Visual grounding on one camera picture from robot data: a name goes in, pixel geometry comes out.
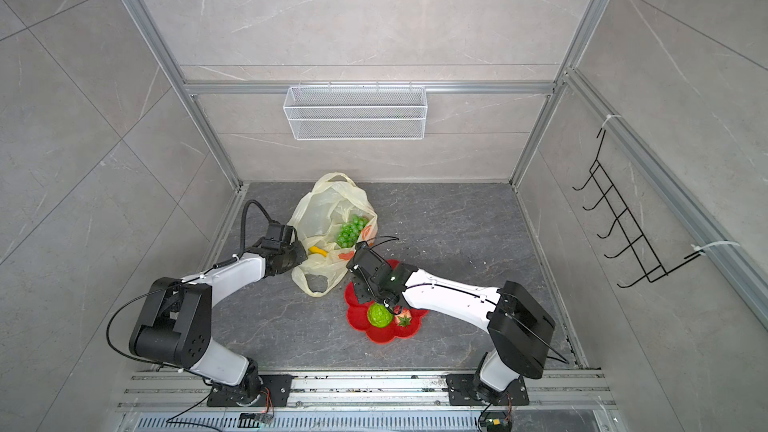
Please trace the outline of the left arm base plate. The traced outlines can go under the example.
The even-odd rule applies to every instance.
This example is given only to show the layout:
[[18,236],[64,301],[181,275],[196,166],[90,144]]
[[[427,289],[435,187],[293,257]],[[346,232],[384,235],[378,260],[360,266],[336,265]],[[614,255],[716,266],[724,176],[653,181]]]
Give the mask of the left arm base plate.
[[294,377],[289,374],[246,376],[237,386],[215,383],[207,398],[208,407],[285,407]]

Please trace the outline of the cream plastic bag fruit print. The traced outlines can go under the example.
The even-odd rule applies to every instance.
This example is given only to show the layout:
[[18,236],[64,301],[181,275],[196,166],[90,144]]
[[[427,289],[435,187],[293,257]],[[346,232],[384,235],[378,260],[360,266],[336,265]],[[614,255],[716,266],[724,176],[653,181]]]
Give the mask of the cream plastic bag fruit print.
[[[373,243],[378,232],[377,213],[367,193],[341,172],[323,175],[296,206],[289,224],[296,229],[307,260],[292,270],[291,278],[308,296],[325,296],[347,274],[346,264],[358,242],[353,247],[340,248],[336,236],[351,215],[369,218],[358,242]],[[324,249],[328,256],[310,254],[308,249],[312,246]]]

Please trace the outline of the red fake strawberry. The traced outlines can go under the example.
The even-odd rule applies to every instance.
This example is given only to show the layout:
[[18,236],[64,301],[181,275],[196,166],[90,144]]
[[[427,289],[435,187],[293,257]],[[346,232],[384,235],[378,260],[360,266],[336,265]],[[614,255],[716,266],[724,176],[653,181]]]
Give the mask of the red fake strawberry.
[[394,322],[398,327],[409,327],[412,322],[412,314],[409,309],[403,308],[394,315]]

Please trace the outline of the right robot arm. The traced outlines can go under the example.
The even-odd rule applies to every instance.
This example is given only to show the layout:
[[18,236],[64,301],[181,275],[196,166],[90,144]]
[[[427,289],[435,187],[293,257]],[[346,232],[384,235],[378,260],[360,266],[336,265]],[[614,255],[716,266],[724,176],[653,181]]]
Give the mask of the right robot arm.
[[387,262],[373,246],[360,242],[346,264],[352,273],[356,298],[382,306],[398,325],[410,313],[437,312],[486,332],[493,349],[480,361],[466,385],[472,401],[496,403],[508,392],[516,393],[524,380],[543,376],[550,353],[564,356],[551,346],[555,321],[519,283],[480,287],[435,276],[417,266]]

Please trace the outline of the yellow fake banana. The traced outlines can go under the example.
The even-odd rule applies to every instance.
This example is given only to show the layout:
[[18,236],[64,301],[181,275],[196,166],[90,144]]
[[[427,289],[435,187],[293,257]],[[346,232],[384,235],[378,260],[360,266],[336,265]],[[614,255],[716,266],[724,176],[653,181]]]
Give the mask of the yellow fake banana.
[[317,246],[310,247],[308,249],[308,251],[309,251],[310,254],[318,254],[318,255],[322,255],[323,257],[327,257],[328,256],[328,252],[327,251],[325,251],[324,249],[321,249],[321,248],[319,248]]

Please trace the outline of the red flower-shaped plastic plate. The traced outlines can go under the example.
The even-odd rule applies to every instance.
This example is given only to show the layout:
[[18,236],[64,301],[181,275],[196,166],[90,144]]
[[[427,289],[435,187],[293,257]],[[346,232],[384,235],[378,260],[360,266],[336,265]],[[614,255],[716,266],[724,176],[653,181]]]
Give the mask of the red flower-shaped plastic plate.
[[347,304],[347,322],[353,329],[366,334],[376,344],[387,344],[396,338],[407,339],[415,336],[426,310],[396,306],[390,312],[384,305],[367,295],[364,282],[353,277],[344,291]]

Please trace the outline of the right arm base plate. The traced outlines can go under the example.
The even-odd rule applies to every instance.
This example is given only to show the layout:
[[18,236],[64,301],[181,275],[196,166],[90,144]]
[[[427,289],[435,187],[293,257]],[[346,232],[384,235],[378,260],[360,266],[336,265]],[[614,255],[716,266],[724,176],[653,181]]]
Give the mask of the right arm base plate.
[[485,385],[477,374],[448,374],[445,376],[451,406],[511,405],[527,406],[530,399],[524,378],[518,376],[503,392]]

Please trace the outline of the light green fake fruit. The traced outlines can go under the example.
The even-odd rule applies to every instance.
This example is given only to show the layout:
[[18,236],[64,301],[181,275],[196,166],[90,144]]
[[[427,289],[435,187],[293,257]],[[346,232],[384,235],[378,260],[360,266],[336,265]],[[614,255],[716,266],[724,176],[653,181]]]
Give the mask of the light green fake fruit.
[[393,314],[382,304],[372,303],[366,312],[369,324],[375,328],[386,328],[393,321]]

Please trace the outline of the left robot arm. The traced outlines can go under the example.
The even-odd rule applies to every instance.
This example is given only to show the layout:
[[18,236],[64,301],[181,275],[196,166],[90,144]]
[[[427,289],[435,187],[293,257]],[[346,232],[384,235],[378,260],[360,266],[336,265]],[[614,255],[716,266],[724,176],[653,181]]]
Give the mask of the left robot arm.
[[156,280],[129,339],[129,352],[196,374],[231,401],[255,402],[263,388],[257,363],[212,338],[213,307],[250,284],[292,271],[306,258],[295,228],[271,222],[264,237],[211,269]]

